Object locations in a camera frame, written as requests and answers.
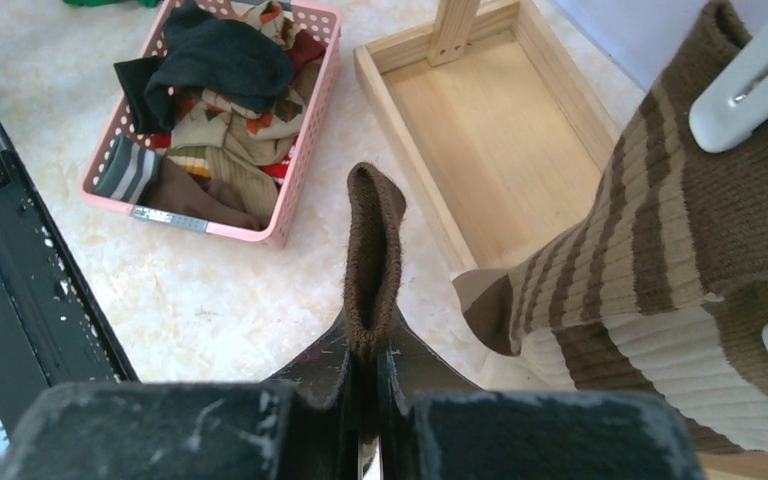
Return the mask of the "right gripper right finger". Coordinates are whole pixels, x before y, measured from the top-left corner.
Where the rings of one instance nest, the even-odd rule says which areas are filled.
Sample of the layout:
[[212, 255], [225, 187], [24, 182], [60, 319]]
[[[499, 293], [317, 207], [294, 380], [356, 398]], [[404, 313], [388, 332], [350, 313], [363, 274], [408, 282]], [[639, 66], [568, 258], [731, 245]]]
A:
[[377, 360], [385, 479], [701, 479], [684, 424], [618, 392], [487, 391], [400, 313]]

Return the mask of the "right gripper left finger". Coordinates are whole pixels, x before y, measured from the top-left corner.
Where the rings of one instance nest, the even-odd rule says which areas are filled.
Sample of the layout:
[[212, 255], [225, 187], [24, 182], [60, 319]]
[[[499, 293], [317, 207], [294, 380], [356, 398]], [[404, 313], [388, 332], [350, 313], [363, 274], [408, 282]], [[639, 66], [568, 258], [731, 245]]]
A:
[[73, 382], [23, 415], [0, 479], [357, 479], [343, 318], [259, 382]]

